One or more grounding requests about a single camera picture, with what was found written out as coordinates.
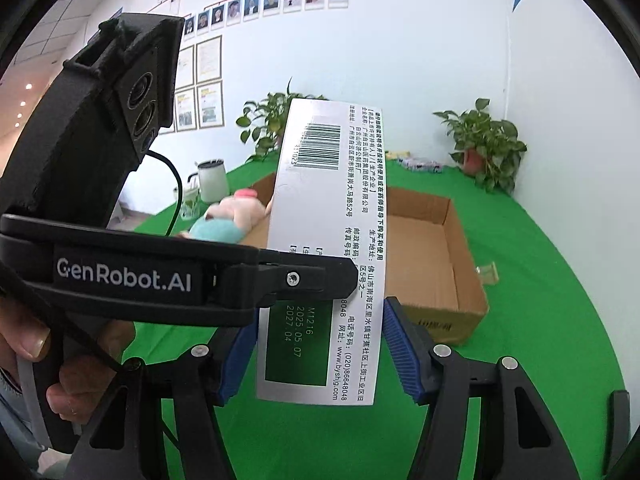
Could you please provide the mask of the person's left hand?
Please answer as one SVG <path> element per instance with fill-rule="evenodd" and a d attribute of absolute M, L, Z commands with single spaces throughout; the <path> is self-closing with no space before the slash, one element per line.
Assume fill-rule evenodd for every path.
<path fill-rule="evenodd" d="M 96 342 L 120 361 L 135 336 L 131 322 L 111 321 L 103 326 Z M 1 300 L 1 369 L 15 389 L 21 388 L 17 360 L 39 362 L 50 345 L 49 327 L 13 299 Z M 114 370 L 95 356 L 76 354 L 61 366 L 58 381 L 47 391 L 50 409 L 64 420 L 85 425 L 114 376 Z"/>

